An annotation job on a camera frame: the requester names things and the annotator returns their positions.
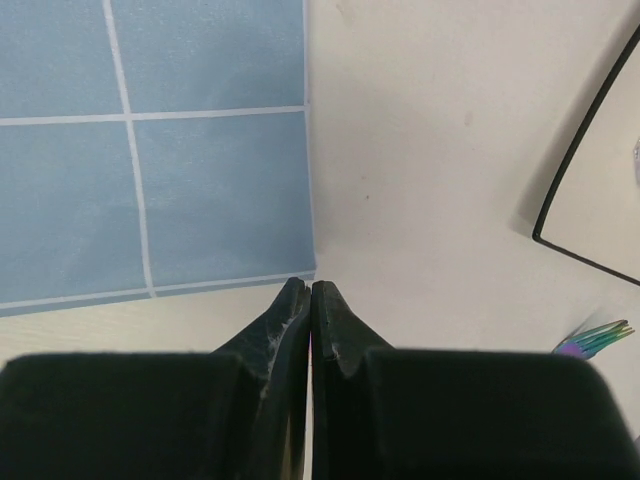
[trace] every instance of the blue tiled board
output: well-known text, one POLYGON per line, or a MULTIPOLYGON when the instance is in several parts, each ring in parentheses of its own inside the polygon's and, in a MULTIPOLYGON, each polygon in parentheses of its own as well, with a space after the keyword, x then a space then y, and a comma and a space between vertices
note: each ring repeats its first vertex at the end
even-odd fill
POLYGON ((303 1, 0 2, 0 316, 313 275, 303 1))

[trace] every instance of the iridescent fork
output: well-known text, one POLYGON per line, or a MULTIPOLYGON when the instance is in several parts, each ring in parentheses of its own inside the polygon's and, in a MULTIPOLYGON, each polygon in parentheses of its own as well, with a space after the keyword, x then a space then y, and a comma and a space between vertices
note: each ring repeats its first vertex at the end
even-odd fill
POLYGON ((612 343, 628 337, 634 331, 627 320, 618 320, 565 338, 553 349, 553 353, 588 360, 612 343))

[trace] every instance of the white tabletop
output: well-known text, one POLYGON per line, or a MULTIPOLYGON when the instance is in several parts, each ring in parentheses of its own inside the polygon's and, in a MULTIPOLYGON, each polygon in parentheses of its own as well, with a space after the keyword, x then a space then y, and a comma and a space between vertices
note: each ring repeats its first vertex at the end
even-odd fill
MULTIPOLYGON (((530 239, 638 2, 309 3, 318 278, 396 346, 549 351, 598 308, 640 326, 638 287, 530 239)), ((212 350, 277 290, 3 318, 0 358, 212 350)), ((639 346, 593 362, 635 434, 639 346)))

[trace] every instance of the blue square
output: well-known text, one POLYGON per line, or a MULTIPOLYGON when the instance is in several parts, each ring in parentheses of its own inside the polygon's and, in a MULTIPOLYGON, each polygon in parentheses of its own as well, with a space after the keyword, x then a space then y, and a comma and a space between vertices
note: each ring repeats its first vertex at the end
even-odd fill
POLYGON ((304 103, 303 0, 112 0, 134 112, 304 103))
POLYGON ((154 285, 314 270, 303 113, 135 127, 154 285))
POLYGON ((0 2, 0 117, 122 113, 97 0, 0 2))
POLYGON ((144 288, 124 123, 0 128, 0 302, 144 288))

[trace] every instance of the black border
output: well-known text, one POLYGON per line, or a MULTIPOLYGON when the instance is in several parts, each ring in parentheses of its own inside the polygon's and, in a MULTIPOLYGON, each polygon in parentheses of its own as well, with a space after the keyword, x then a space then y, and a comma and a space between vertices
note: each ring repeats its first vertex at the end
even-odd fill
POLYGON ((596 95, 596 98, 594 99, 593 103, 589 107, 589 110, 587 111, 587 114, 585 115, 584 120, 582 120, 582 123, 580 124, 580 127, 576 132, 576 136, 573 137, 573 140, 571 141, 571 145, 569 145, 569 148, 567 149, 567 153, 562 159, 560 168, 558 168, 558 173, 556 173, 556 176, 553 178, 553 182, 551 183, 549 192, 547 193, 547 196, 544 199, 544 203, 542 204, 542 209, 540 210, 540 215, 538 216, 536 225, 533 228, 532 238, 534 241, 546 247, 549 247, 553 250, 563 253, 571 258, 575 258, 576 260, 579 260, 583 263, 586 263, 587 265, 590 265, 599 270, 602 270, 603 272, 607 272, 618 278, 621 278, 623 280, 626 280, 628 282, 631 282, 640 286, 640 280, 637 278, 632 278, 623 273, 616 272, 615 270, 611 270, 610 268, 600 265, 592 260, 589 260, 588 258, 581 257, 580 255, 570 252, 569 250, 559 247, 558 245, 554 245, 553 243, 542 238, 542 229, 544 228, 544 222, 547 219, 547 214, 549 213, 549 209, 551 208, 551 203, 553 202, 553 198, 555 197, 556 192, 558 191, 558 187, 562 182, 562 178, 564 177, 565 172, 569 168, 569 164, 571 163, 571 160, 573 159, 573 156, 575 155, 576 150, 580 145, 580 142, 582 141, 585 134, 587 133, 587 130, 589 129, 589 126, 593 121, 593 117, 595 117, 596 113, 598 113, 598 109, 600 108, 600 105, 602 105, 602 102, 607 96, 607 93, 609 93, 609 89, 611 88, 611 85, 613 85, 613 82, 616 80, 616 78, 618 77, 618 74, 620 73, 625 63, 633 53, 638 42, 640 42, 640 26, 636 28, 636 31, 633 32, 631 39, 625 45, 624 49, 622 50, 622 53, 620 54, 620 57, 618 58, 618 60, 616 60, 616 63, 613 65, 613 68, 609 72, 609 75, 607 75, 607 78, 602 84, 602 87, 600 87, 600 90, 598 90, 598 94, 596 95))

